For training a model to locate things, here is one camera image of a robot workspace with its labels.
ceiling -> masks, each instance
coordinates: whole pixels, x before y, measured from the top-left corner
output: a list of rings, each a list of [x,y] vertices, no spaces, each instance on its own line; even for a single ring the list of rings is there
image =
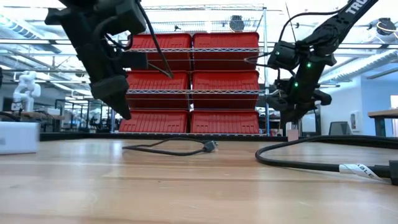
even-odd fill
[[[229,4],[229,7],[234,4],[245,4],[246,6],[250,4],[256,4],[256,6],[262,6],[264,4],[267,7],[266,14],[266,32],[267,41],[276,42],[279,38],[282,26],[289,18],[286,10],[286,5],[289,8],[290,15],[295,15],[300,12],[308,11],[334,11],[343,7],[347,3],[347,0],[335,0],[335,1],[319,1],[319,0],[286,0],[286,1],[234,1],[234,0],[218,0],[217,4]],[[379,36],[375,36],[376,30],[368,30],[368,25],[370,22],[375,21],[380,17],[390,17],[393,22],[398,22],[398,14],[396,13],[396,8],[392,7],[396,3],[396,0],[382,0],[379,1],[372,9],[368,11],[350,31],[349,35],[345,39],[345,43],[379,43],[384,42],[396,42],[394,35],[388,37],[382,37],[379,40]],[[153,6],[181,6],[181,7],[191,7],[184,6],[187,5],[186,0],[170,0],[170,1],[155,1],[155,0],[143,0],[142,5],[148,8],[147,13],[149,19],[153,23],[156,32],[175,32],[175,26],[177,25],[181,30],[178,32],[228,32],[229,26],[226,26],[233,15],[242,16],[245,28],[244,31],[257,31],[260,34],[260,42],[264,41],[264,20],[262,19],[262,11],[248,11],[245,8],[239,8],[239,10],[202,10],[203,5],[214,4],[214,1],[210,0],[191,0],[189,5],[199,5],[194,7],[194,10],[154,10]],[[46,26],[44,24],[44,19],[47,15],[47,10],[49,7],[63,8],[64,5],[56,0],[0,0],[0,38],[2,39],[21,39],[23,36],[10,30],[10,27],[4,25],[4,18],[15,22],[31,33],[35,34],[40,39],[67,39],[64,31],[60,26]],[[285,31],[284,40],[288,42],[294,42],[296,39],[302,39],[311,33],[317,25],[321,24],[328,16],[303,16],[295,19],[293,21],[293,29],[291,26]],[[125,40],[127,39],[127,33],[121,34],[115,38]],[[53,57],[55,54],[50,52],[48,49],[38,49],[33,48],[29,45],[7,45],[12,49],[29,55],[34,59],[43,62],[36,63],[32,62],[30,59],[15,56],[11,54],[8,50],[1,48],[0,44],[0,57],[5,56],[15,59],[18,63],[13,66],[7,65],[4,68],[17,68],[21,64],[27,64],[33,68],[48,69],[46,65],[54,65],[61,70],[84,70],[81,62],[74,56],[75,50],[71,45],[56,45],[60,54]],[[342,63],[346,60],[352,58],[352,56],[345,55],[361,55],[361,57],[366,57],[366,54],[374,54],[372,51],[368,50],[358,50],[358,49],[344,49],[337,51],[337,61]],[[388,65],[388,67],[396,66],[397,64]],[[376,68],[371,72],[383,71],[383,67]],[[276,72],[271,70],[269,72],[268,80],[271,82],[276,78]],[[290,73],[283,73],[282,77],[289,77]],[[48,77],[51,80],[88,80],[88,77],[77,77],[74,73],[52,73]],[[260,82],[264,82],[264,76],[260,77]],[[79,90],[82,94],[90,94],[89,87],[87,84],[74,84],[74,85],[64,85],[68,88]]]

white humanoid robot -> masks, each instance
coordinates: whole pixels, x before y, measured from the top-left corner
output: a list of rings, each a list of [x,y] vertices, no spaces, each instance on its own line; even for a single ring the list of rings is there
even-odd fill
[[[19,111],[23,109],[26,112],[33,111],[34,98],[39,97],[41,94],[41,88],[39,84],[35,83],[36,72],[25,71],[23,75],[19,77],[19,83],[17,88],[14,90],[13,98],[14,101],[11,106],[11,110]]]

cable label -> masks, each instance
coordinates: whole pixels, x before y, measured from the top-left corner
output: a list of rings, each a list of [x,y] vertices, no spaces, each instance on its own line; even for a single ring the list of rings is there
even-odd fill
[[[341,164],[339,170],[340,174],[356,174],[360,177],[384,181],[364,164]]]

red storage bin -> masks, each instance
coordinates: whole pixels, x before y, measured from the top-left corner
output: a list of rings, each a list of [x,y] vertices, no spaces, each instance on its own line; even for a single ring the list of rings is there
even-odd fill
[[[194,71],[193,90],[260,90],[259,73],[243,71]],[[195,109],[254,109],[258,95],[196,94],[192,96]]]
[[[191,133],[259,134],[257,111],[192,112]]]
[[[133,71],[127,73],[130,90],[188,90],[187,72],[175,71],[174,78],[158,71]],[[184,94],[128,94],[130,108],[170,108],[188,110],[188,96]]]
[[[192,47],[190,34],[156,34],[157,41],[162,49],[182,49]],[[135,35],[132,49],[155,49],[151,35]],[[172,70],[191,70],[191,52],[164,52]],[[164,63],[158,52],[147,53],[148,62],[165,70]]]
[[[120,132],[186,133],[188,111],[134,110],[130,120],[122,120]]]
[[[259,48],[257,32],[199,33],[193,35],[193,48]],[[259,52],[194,52],[195,70],[252,70],[256,65],[246,63],[244,58],[258,56]]]

wall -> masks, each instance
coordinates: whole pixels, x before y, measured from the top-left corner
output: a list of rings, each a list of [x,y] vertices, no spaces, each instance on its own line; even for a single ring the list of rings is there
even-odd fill
[[[340,83],[339,88],[322,88],[321,90],[332,97],[331,105],[321,106],[322,135],[329,134],[331,122],[347,121],[350,124],[351,112],[362,111],[361,77],[354,78],[349,83]]]
[[[0,89],[0,111],[2,111],[2,104],[4,97],[12,98],[16,85],[3,85]],[[41,97],[35,98],[35,103],[42,103],[54,107],[56,99],[65,99],[65,93],[55,88],[42,87]]]
[[[398,95],[398,80],[361,80],[363,98],[363,134],[376,135],[374,120],[368,112],[391,108],[391,95]],[[393,137],[392,120],[386,119],[386,136]]]

